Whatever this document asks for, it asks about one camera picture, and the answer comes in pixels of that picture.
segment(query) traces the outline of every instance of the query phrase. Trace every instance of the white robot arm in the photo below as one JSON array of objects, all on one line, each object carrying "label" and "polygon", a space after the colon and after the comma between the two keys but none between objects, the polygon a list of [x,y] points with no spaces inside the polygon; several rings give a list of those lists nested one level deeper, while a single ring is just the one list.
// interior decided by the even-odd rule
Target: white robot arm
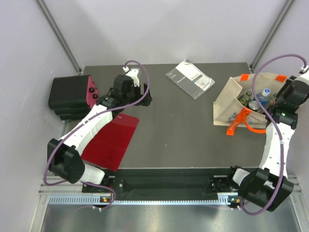
[{"label": "white robot arm", "polygon": [[297,125],[298,115],[295,112],[309,97],[307,70],[308,66],[301,69],[301,75],[298,78],[292,76],[287,80],[279,91],[275,103],[268,110],[281,131],[282,141],[279,139],[275,125],[270,123],[266,128],[266,144],[259,167],[250,173],[236,166],[231,168],[228,177],[232,183],[237,184],[239,196],[263,207],[272,195],[280,175],[280,144],[283,144],[284,169],[281,192],[278,193],[269,211],[273,211],[293,190],[293,184],[287,181],[286,159],[289,143]]},{"label": "white robot arm", "polygon": [[[126,74],[115,78],[114,85],[109,93],[99,98],[89,114],[72,130],[75,131],[76,128],[80,127],[66,139],[56,152],[49,166],[50,171],[72,184],[77,181],[101,184],[105,176],[104,171],[84,164],[81,155],[94,136],[123,109],[106,112],[99,116],[96,116],[97,114],[108,109],[133,103],[142,97],[139,80],[140,70],[138,68],[129,70],[128,67],[124,67],[124,71]],[[152,98],[148,92],[145,98],[137,105],[148,106],[151,101]],[[66,138],[68,134],[59,140],[52,139],[48,143],[48,159],[59,141]]]}]

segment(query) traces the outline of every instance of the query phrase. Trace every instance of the metal floor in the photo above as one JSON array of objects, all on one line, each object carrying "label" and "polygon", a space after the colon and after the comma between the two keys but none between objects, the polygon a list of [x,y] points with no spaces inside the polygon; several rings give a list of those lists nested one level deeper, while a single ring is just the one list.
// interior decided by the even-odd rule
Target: metal floor
[{"label": "metal floor", "polygon": [[[276,211],[248,216],[227,206],[112,206],[101,213],[80,205],[49,205],[41,232],[300,232],[291,200]],[[248,210],[258,207],[248,205]]]}]

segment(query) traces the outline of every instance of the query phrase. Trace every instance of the plastic bottle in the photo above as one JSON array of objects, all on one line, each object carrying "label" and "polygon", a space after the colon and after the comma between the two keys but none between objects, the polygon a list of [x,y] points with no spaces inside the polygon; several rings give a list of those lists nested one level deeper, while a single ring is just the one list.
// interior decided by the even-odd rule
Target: plastic bottle
[{"label": "plastic bottle", "polygon": [[265,108],[268,110],[269,107],[275,103],[276,99],[277,99],[277,94],[275,93],[272,97],[269,98]]},{"label": "plastic bottle", "polygon": [[270,99],[269,95],[270,95],[270,90],[266,88],[263,90],[263,92],[258,93],[256,97],[261,102],[261,104],[265,107],[268,100]]}]

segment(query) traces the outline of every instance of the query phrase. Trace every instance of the gray tabletop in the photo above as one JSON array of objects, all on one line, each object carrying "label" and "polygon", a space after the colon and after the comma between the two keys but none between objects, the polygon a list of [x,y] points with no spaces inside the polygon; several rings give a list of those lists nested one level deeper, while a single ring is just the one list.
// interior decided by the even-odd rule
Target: gray tabletop
[{"label": "gray tabletop", "polygon": [[[196,64],[216,82],[196,100],[165,76],[176,65],[145,65],[153,101],[148,107],[123,111],[140,122],[120,168],[258,166],[265,135],[237,128],[235,136],[227,136],[227,127],[213,125],[212,103],[229,77],[249,73],[247,64]],[[100,95],[106,94],[122,73],[122,66],[86,66],[84,71],[92,76]],[[146,82],[144,73],[142,82]]]}]

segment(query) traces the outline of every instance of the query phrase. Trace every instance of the black case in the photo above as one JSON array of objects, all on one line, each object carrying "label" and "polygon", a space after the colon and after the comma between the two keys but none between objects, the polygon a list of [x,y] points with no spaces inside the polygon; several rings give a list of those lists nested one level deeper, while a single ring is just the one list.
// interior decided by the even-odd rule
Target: black case
[{"label": "black case", "polygon": [[95,97],[98,90],[90,75],[57,77],[53,80],[48,106],[61,120],[83,119],[94,105]]}]

